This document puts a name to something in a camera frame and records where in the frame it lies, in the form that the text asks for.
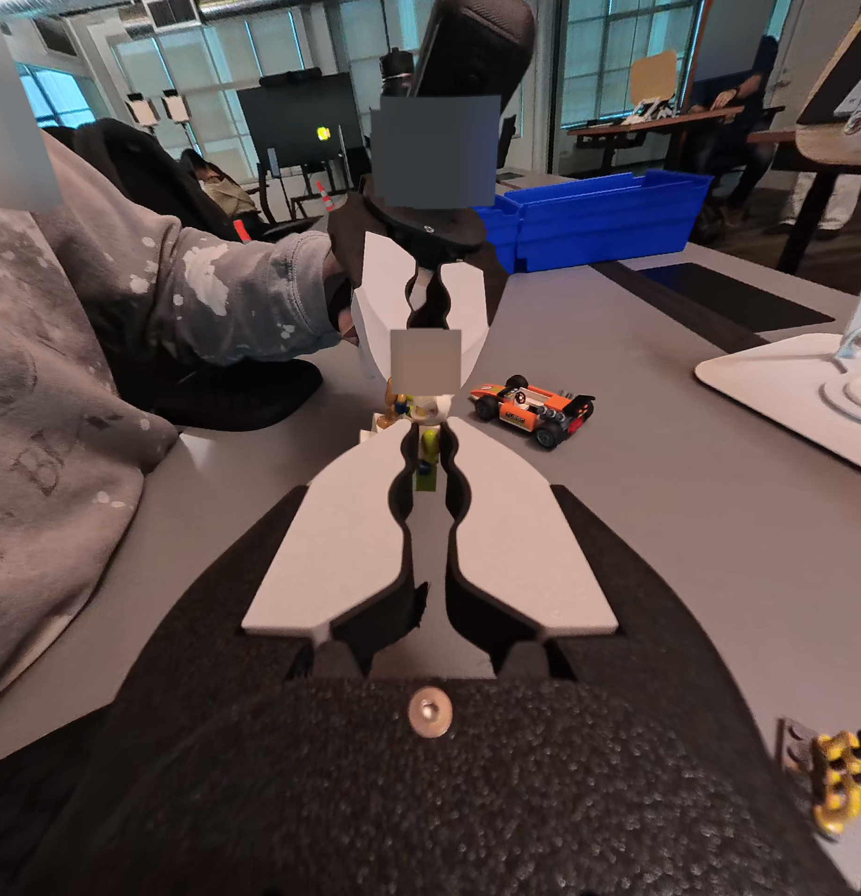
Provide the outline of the green lego minifigure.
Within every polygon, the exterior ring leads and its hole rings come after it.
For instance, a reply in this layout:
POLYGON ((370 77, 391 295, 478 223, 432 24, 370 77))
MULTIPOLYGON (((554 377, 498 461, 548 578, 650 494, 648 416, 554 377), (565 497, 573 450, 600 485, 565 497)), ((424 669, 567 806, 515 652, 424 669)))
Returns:
POLYGON ((453 395, 404 395, 406 416, 419 426, 418 465, 414 476, 416 492, 435 492, 440 461, 440 431, 448 418, 453 395))

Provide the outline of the black wall screen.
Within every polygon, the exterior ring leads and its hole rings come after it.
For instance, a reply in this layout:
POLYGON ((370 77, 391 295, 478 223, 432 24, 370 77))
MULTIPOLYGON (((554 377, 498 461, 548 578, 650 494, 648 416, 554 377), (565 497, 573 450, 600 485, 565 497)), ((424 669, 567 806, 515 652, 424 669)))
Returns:
POLYGON ((348 73, 313 67, 266 75, 236 92, 258 162, 276 172, 365 149, 348 73))

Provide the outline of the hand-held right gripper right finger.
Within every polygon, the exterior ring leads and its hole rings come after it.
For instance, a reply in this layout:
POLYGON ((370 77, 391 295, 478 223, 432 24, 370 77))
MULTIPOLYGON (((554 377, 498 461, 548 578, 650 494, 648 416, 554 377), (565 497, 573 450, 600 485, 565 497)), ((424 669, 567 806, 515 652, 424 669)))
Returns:
POLYGON ((616 615, 555 491, 522 456, 472 424, 442 427, 447 474, 446 606, 479 648, 610 635, 616 615))

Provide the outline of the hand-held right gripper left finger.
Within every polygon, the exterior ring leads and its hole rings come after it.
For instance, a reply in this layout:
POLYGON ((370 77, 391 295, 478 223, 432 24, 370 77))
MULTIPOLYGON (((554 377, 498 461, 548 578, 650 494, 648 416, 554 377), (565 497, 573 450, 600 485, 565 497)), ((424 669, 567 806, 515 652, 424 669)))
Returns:
POLYGON ((380 602, 412 597, 418 437, 399 420, 313 477, 245 612, 246 633, 321 644, 380 602))

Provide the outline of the black water bottle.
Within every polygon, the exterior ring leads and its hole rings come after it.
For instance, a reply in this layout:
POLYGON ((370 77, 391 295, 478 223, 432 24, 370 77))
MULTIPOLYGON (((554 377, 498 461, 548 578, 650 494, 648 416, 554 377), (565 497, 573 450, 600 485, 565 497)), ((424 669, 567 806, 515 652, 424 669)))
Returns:
POLYGON ((381 92, 384 97, 408 97, 413 86, 415 72, 414 55, 411 51, 392 48, 380 57, 381 92))

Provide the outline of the person's left forearm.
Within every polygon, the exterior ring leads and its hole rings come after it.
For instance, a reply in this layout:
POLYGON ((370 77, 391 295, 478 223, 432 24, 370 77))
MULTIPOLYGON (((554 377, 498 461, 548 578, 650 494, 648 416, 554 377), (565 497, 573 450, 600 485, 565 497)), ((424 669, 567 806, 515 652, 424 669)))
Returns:
POLYGON ((230 365, 357 342, 351 285, 320 231, 241 243, 145 215, 125 251, 116 334, 133 357, 230 365))

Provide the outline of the white booklet stand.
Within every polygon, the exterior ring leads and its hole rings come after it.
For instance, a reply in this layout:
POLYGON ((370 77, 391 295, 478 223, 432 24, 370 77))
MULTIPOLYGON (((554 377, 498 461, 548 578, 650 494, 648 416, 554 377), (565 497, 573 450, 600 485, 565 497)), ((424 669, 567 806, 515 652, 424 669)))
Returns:
POLYGON ((716 357, 694 376, 861 469, 861 293, 841 335, 810 333, 716 357))

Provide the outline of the small yellow lego piece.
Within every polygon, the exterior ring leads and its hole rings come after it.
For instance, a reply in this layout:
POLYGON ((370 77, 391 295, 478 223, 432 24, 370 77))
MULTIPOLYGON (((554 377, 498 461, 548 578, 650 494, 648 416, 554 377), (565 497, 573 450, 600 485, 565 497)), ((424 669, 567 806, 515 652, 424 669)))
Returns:
POLYGON ((837 840, 861 816, 861 729, 817 735, 810 757, 812 817, 819 834, 837 840))

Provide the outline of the grey lego plate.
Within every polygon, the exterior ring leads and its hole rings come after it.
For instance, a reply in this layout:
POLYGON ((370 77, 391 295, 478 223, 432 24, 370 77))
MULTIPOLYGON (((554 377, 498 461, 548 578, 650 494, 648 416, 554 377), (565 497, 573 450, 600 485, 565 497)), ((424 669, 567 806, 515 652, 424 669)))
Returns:
POLYGON ((787 717, 777 720, 776 759, 788 773, 808 776, 814 769, 815 729, 787 717))

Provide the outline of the orange lego race car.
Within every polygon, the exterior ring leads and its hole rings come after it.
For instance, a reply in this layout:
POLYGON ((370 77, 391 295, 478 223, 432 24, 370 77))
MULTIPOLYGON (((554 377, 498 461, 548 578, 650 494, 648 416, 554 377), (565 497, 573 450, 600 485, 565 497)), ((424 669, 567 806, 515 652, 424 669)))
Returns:
POLYGON ((480 420, 499 420, 520 429, 541 449, 551 452, 593 415, 595 397, 555 393, 530 385, 523 375, 512 375, 503 385, 484 384, 472 389, 469 400, 480 420))

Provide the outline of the blue plastic bin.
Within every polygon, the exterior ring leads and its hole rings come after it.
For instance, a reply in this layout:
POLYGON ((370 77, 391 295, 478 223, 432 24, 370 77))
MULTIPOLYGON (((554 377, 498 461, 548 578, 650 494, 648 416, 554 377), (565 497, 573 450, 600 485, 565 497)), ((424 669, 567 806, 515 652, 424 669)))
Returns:
POLYGON ((513 190, 476 211, 508 273, 546 272, 683 251, 712 181, 626 172, 513 190))

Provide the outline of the wooden desk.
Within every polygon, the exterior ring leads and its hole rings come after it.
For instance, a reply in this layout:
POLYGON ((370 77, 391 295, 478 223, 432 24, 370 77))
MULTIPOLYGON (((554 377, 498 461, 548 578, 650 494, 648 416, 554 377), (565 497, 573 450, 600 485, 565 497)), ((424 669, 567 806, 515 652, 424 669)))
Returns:
POLYGON ((667 118, 633 121, 629 124, 615 121, 597 122, 590 126, 582 126, 567 130, 567 137, 581 151, 600 151, 601 164, 590 169, 582 176, 610 175, 616 172, 614 163, 618 151, 636 150, 642 147, 650 135, 667 135, 670 137, 663 157, 666 169, 675 168, 686 142, 686 135, 702 123, 731 120, 737 118, 743 106, 725 106, 718 109, 705 109, 693 113, 685 112, 667 118))

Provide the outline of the black office chair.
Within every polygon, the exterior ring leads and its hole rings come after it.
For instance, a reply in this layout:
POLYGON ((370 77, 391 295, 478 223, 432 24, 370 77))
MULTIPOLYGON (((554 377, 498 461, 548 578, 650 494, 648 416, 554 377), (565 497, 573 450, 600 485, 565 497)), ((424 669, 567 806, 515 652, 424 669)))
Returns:
POLYGON ((239 242, 230 218, 155 137, 112 118, 79 126, 45 126, 66 148, 98 170, 132 202, 185 227, 239 242))

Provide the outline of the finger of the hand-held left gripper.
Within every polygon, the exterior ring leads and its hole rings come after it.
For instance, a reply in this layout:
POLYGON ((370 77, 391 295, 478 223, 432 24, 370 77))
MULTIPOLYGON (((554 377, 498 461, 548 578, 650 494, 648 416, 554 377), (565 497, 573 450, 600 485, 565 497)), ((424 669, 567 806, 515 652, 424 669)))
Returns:
POLYGON ((420 350, 420 336, 408 328, 414 308, 410 287, 422 285, 424 270, 395 241, 365 236, 361 283, 354 292, 352 317, 358 348, 369 375, 392 385, 408 385, 420 350))
POLYGON ((489 334, 483 272, 469 263, 446 263, 438 275, 449 297, 446 324, 461 333, 460 380, 472 373, 489 334))

